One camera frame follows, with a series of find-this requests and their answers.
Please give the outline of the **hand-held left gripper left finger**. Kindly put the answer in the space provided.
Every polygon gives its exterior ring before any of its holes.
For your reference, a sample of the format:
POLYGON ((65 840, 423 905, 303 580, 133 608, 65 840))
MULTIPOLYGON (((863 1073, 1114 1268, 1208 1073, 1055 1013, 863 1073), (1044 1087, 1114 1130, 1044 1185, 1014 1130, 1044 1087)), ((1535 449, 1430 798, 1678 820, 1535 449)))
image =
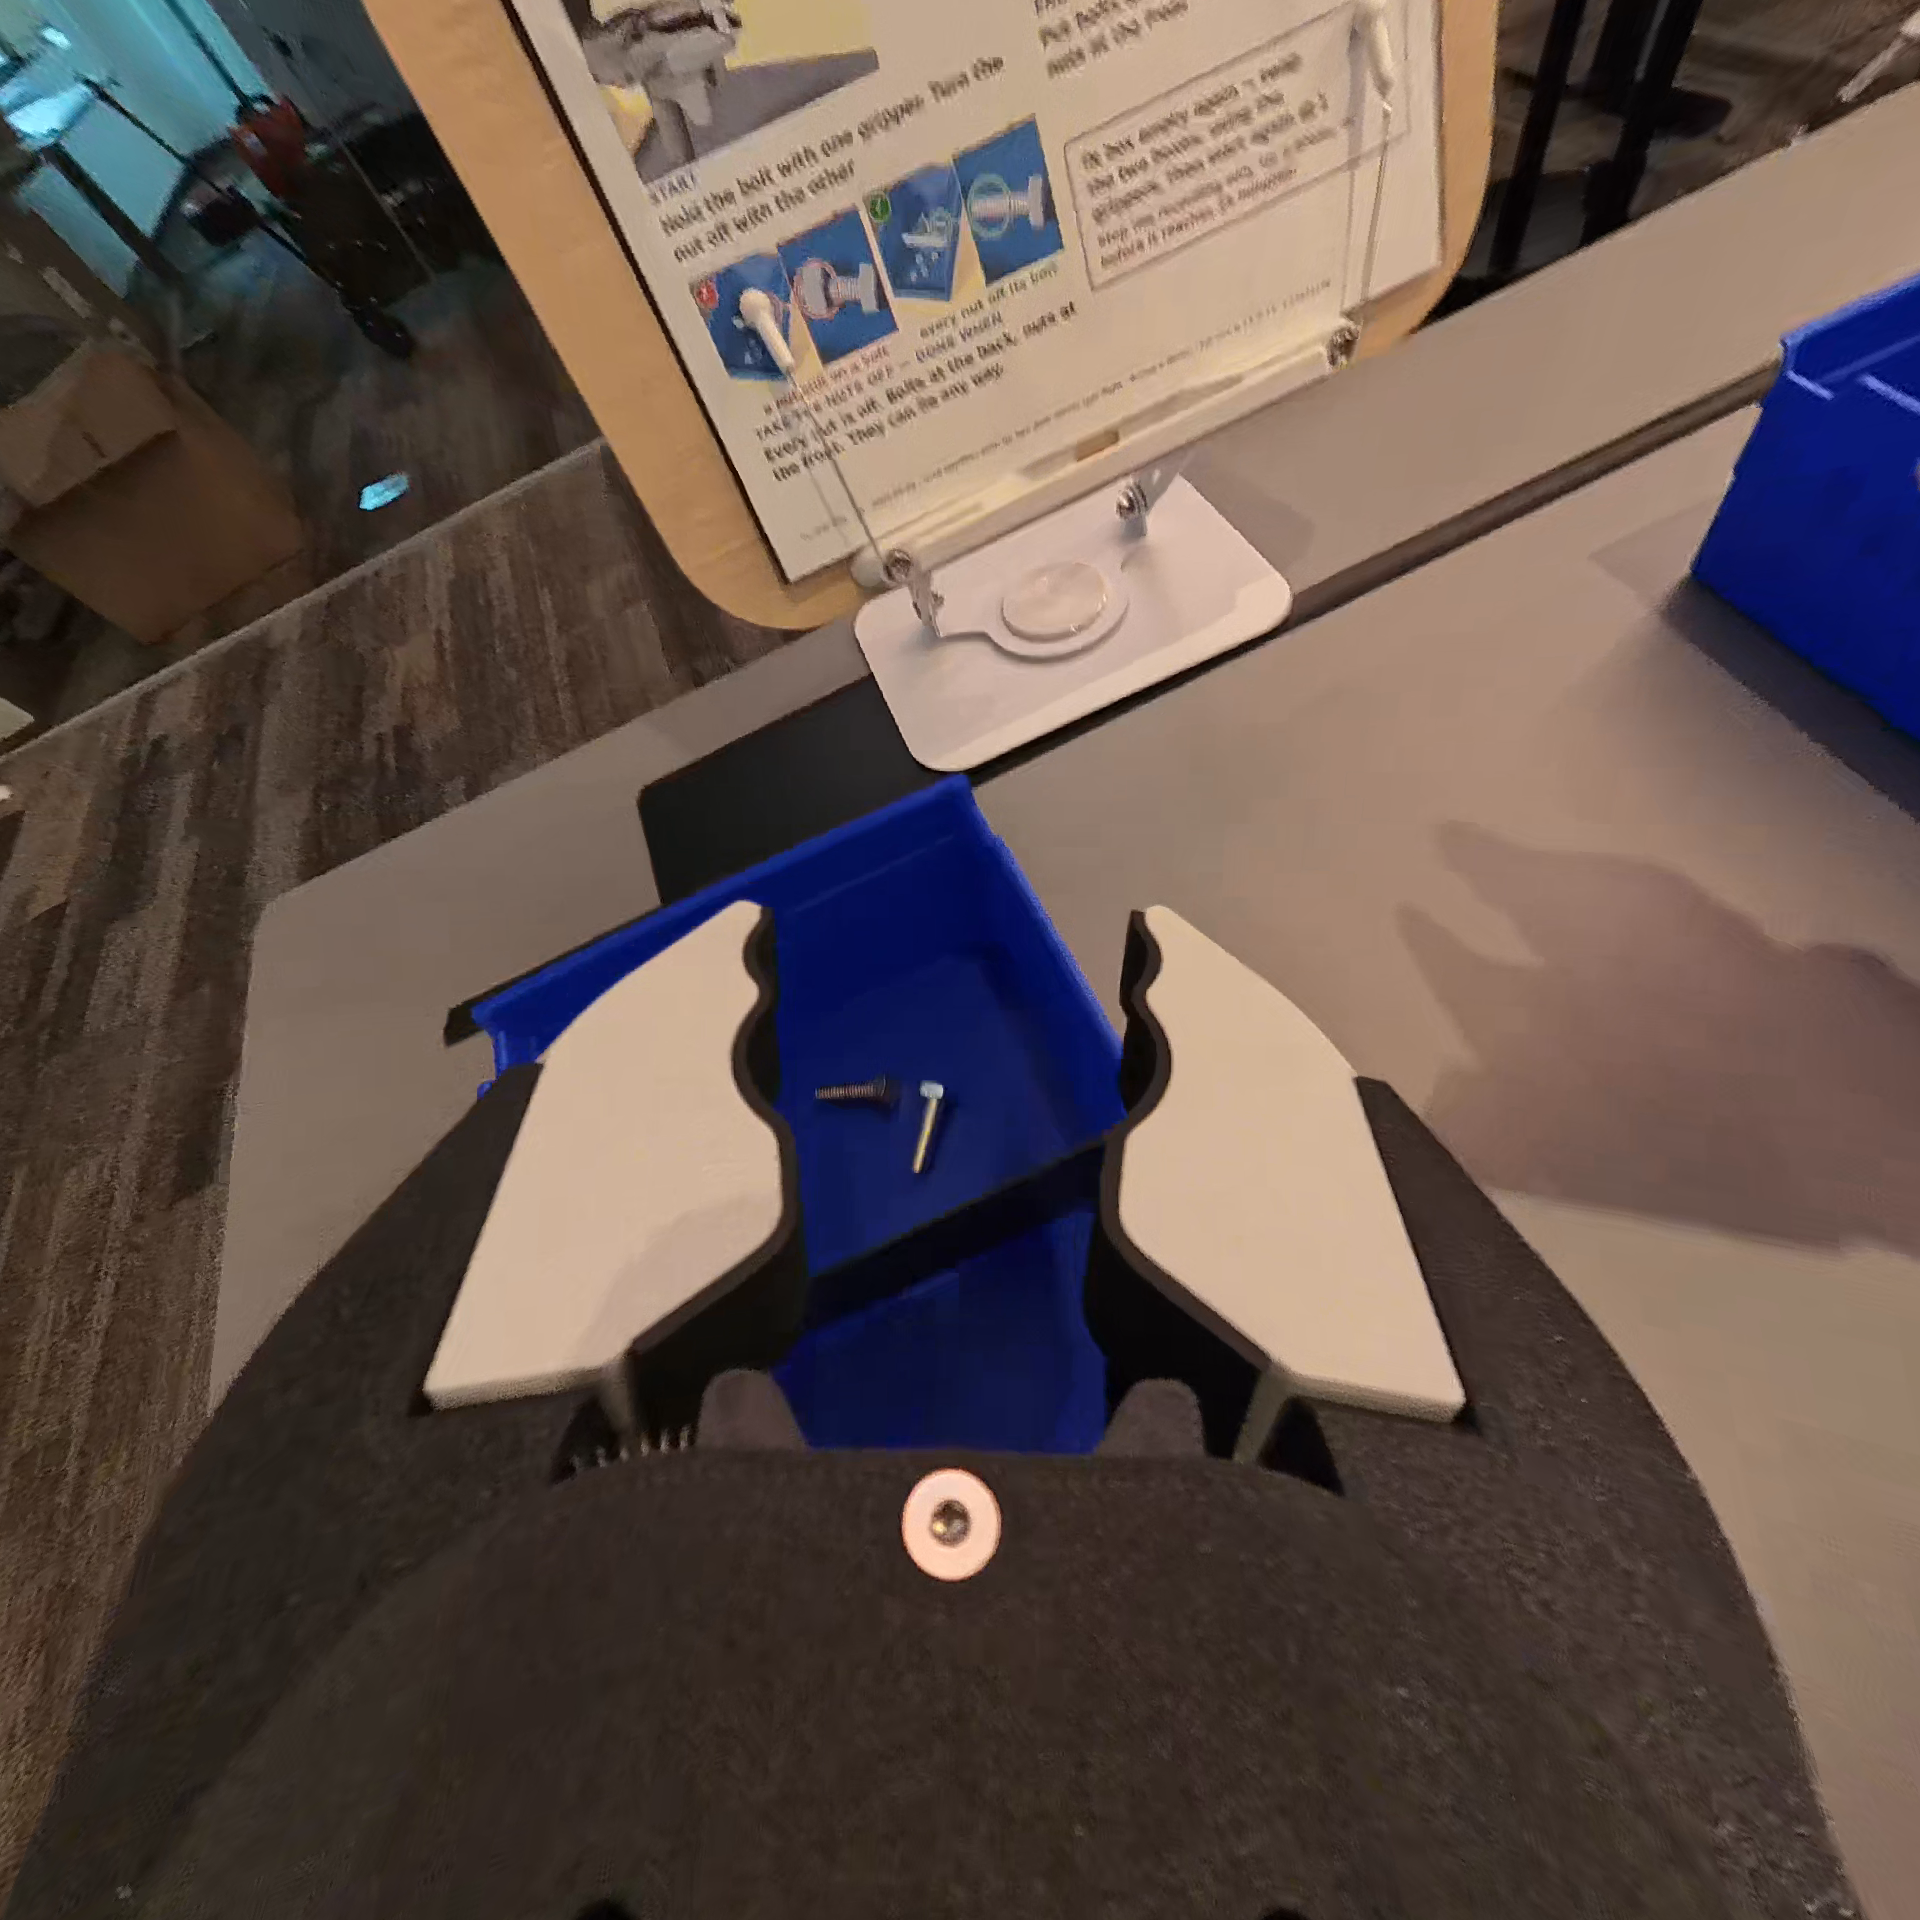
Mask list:
POLYGON ((671 1449, 706 1379, 771 1372, 803 1318, 774 913, 733 895, 540 1053, 418 1391, 594 1391, 616 1441, 671 1449))

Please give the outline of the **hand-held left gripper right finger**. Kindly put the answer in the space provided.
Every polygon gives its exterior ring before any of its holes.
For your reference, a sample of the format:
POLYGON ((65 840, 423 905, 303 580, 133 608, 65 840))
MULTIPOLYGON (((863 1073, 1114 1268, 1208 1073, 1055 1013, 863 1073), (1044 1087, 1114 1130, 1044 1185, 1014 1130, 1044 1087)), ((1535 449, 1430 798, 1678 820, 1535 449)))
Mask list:
POLYGON ((1288 1412, 1322 1403, 1457 1421, 1468 1383, 1342 1044, 1170 905, 1130 913, 1119 1013, 1108 1412, 1170 1379, 1228 1459, 1267 1459, 1288 1412))

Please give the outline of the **blue plastic bin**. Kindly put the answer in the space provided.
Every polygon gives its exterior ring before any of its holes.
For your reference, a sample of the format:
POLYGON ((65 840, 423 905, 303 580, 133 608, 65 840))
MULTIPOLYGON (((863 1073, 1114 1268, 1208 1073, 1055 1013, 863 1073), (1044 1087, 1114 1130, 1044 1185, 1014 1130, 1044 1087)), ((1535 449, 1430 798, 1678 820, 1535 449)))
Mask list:
POLYGON ((1920 732, 1920 281, 1785 338, 1688 580, 1920 732))
MULTIPOLYGON (((774 913, 774 1113, 803 1141, 810 1280, 1119 1130, 1119 1038, 1020 863, 939 809, 877 809, 733 882, 655 905, 550 965, 465 1000, 497 1065, 540 1061, 616 972, 733 895, 774 913), (901 1105, 817 1105, 821 1080, 894 1073, 901 1105), (944 1080, 917 1175, 923 1080, 944 1080)), ((1079 1326, 1086 1214, 1007 1245, 917 1293, 817 1326, 774 1383, 817 1449, 1086 1456, 1108 1359, 1079 1326)))

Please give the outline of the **thin dark strip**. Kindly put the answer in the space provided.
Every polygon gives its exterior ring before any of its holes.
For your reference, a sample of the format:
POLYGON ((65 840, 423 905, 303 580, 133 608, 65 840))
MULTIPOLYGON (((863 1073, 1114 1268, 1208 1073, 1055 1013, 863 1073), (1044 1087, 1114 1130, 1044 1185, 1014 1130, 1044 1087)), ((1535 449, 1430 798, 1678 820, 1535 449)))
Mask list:
POLYGON ((1044 1235, 1055 1217, 1067 1214, 1086 1214, 1095 1200, 1095 1184, 1108 1184, 1108 1133, 1075 1141, 1067 1157, 1055 1164, 1029 1164, 1020 1184, 995 1184, 831 1273, 810 1280, 810 1308, 803 1308, 803 1334, 817 1326, 836 1326, 853 1308, 877 1308, 894 1293, 917 1293, 923 1280, 944 1280, 972 1258, 995 1258, 1007 1245, 1020 1235, 1044 1235))

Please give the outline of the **black desk mat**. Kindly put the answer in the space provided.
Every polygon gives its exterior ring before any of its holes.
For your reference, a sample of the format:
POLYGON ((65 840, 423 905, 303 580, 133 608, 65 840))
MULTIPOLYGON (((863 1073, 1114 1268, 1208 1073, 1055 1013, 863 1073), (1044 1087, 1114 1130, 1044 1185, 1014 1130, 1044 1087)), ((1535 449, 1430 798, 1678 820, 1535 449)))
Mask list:
POLYGON ((821 692, 762 732, 725 735, 715 752, 643 784, 643 840, 655 905, 685 905, 706 882, 733 882, 810 840, 831 840, 877 809, 917 809, 917 820, 959 820, 992 844, 967 780, 939 780, 909 752, 877 684, 821 692))

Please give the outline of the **white stand base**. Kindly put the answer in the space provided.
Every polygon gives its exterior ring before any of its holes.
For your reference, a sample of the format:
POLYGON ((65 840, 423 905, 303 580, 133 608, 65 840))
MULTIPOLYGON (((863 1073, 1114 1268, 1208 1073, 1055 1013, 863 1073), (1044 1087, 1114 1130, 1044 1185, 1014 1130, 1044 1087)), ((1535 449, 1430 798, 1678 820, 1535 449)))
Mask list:
POLYGON ((1190 480, 1154 469, 877 591, 853 650, 909 752, 967 780, 1278 631, 1288 604, 1299 588, 1190 480))

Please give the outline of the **brown cardboard box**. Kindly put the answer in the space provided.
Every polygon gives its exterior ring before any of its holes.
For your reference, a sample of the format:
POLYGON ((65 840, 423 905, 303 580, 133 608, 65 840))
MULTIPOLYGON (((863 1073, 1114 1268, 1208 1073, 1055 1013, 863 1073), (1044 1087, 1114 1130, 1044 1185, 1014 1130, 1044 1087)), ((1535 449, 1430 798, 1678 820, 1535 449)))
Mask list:
POLYGON ((73 341, 0 407, 8 554, 165 642, 303 554, 272 466, 172 375, 73 341))

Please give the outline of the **white instruction sheet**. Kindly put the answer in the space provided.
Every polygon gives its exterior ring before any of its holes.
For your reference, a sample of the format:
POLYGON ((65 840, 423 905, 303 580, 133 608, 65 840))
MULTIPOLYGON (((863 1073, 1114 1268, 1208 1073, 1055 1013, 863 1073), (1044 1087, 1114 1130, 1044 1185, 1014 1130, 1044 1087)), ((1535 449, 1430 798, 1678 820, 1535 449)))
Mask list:
POLYGON ((1190 437, 1440 264, 1440 6, 511 6, 803 588, 1190 437))

